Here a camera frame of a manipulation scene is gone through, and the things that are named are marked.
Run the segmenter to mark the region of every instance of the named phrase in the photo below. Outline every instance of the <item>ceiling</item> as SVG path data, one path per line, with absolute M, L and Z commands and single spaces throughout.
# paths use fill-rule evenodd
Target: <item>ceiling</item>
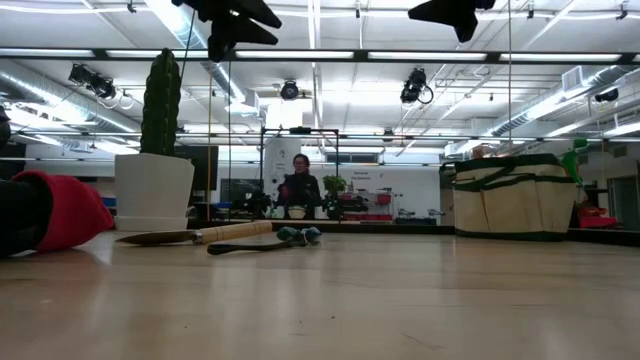
M 283 22 L 279 30 L 271 30 L 278 38 L 279 49 L 310 48 L 308 0 L 266 1 Z M 612 18 L 620 12 L 620 0 L 535 0 L 533 19 L 516 17 L 526 13 L 529 1 L 512 0 L 511 45 L 509 22 L 490 20 L 507 12 L 507 0 L 497 0 L 494 9 L 480 14 L 480 24 L 471 41 L 459 45 L 452 28 L 409 20 L 406 10 L 422 1 L 410 0 L 321 0 L 321 21 L 315 33 L 315 47 L 323 49 L 398 49 L 398 50 L 477 50 L 477 51 L 572 51 L 634 52 L 640 48 L 637 29 L 640 25 L 640 3 L 630 1 L 624 20 Z M 1 6 L 38 9 L 121 9 L 126 0 L 0 0 Z M 371 16 L 355 17 L 360 3 Z M 181 48 L 181 44 L 151 11 L 146 3 L 136 0 L 139 10 L 129 12 L 82 15 L 51 15 L 14 12 L 0 9 L 0 47 L 91 47 L 91 48 Z M 553 19 L 566 6 L 573 6 L 567 16 Z M 580 20 L 580 17 L 600 17 Z M 199 29 L 209 36 L 207 24 Z M 241 44 L 238 48 L 260 48 Z M 67 79 L 72 66 L 65 60 L 16 60 L 30 70 L 73 89 Z M 113 110 L 142 120 L 144 85 L 150 62 L 86 61 L 89 68 L 114 79 L 114 83 L 132 95 L 136 103 L 125 110 Z M 255 90 L 263 103 L 280 101 L 273 84 L 294 79 L 298 86 L 313 96 L 314 72 L 310 63 L 300 62 L 234 62 L 223 66 L 237 84 Z M 392 127 L 398 133 L 481 135 L 497 125 L 495 121 L 553 86 L 573 66 L 527 65 L 447 65 L 394 63 L 321 63 L 318 64 L 322 88 L 324 128 L 353 133 L 381 133 Z M 400 90 L 411 70 L 424 68 L 433 78 L 435 99 L 425 107 L 403 107 Z M 209 119 L 209 75 L 197 62 L 186 64 L 179 122 L 192 129 Z M 635 99 L 638 85 L 622 88 L 620 101 Z M 216 131 L 230 128 L 235 132 L 257 131 L 261 122 L 256 116 L 230 116 L 222 96 L 211 99 Z M 303 122 L 314 126 L 311 100 Z M 514 132 L 520 136 L 541 136 L 576 117 L 584 117 L 587 100 L 581 100 L 562 111 L 550 114 Z M 613 104 L 593 103 L 592 111 L 604 111 Z M 447 142 L 421 142 L 416 146 L 446 145 Z

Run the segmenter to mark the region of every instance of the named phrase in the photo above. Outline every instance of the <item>wooden handle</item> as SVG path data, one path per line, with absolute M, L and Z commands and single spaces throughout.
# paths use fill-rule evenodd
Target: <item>wooden handle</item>
M 270 233 L 270 221 L 256 221 L 246 224 L 226 225 L 215 228 L 200 229 L 202 243 L 210 244 L 219 241 L 255 236 Z

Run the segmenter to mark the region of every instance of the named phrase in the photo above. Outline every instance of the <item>cactus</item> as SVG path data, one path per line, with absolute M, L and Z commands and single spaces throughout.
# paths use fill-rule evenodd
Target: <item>cactus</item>
M 140 152 L 173 156 L 178 128 L 180 103 L 180 70 L 171 50 L 162 53 L 151 64 L 147 77 L 142 110 Z

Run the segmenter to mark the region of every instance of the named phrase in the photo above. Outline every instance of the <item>table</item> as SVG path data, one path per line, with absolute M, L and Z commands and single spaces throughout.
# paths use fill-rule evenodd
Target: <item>table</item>
M 0 261 L 1 359 L 640 358 L 639 249 L 326 234 L 212 257 L 119 236 Z

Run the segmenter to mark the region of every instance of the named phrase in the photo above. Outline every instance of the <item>green trim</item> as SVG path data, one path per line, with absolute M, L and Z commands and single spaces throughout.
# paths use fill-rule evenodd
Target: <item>green trim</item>
M 508 156 L 503 158 L 483 158 L 455 163 L 456 173 L 465 171 L 487 169 L 495 167 L 518 167 L 533 165 L 560 166 L 560 162 L 553 154 L 535 154 Z
M 486 233 L 475 231 L 464 231 L 456 228 L 456 235 L 468 238 L 497 239 L 497 240 L 521 240 L 521 241 L 544 241 L 558 242 L 567 238 L 566 233 L 555 233 L 549 231 L 521 232 L 521 233 Z
M 481 183 L 478 181 L 474 181 L 467 184 L 454 184 L 453 189 L 457 191 L 467 191 L 467 192 L 480 192 L 486 190 L 494 190 L 499 189 L 501 187 L 513 186 L 523 181 L 535 181 L 535 182 L 551 182 L 558 184 L 573 184 L 574 180 L 570 177 L 560 177 L 560 176 L 539 176 L 536 174 L 512 174 L 506 176 L 516 176 L 514 179 L 505 180 L 505 181 L 496 181 L 491 184 Z

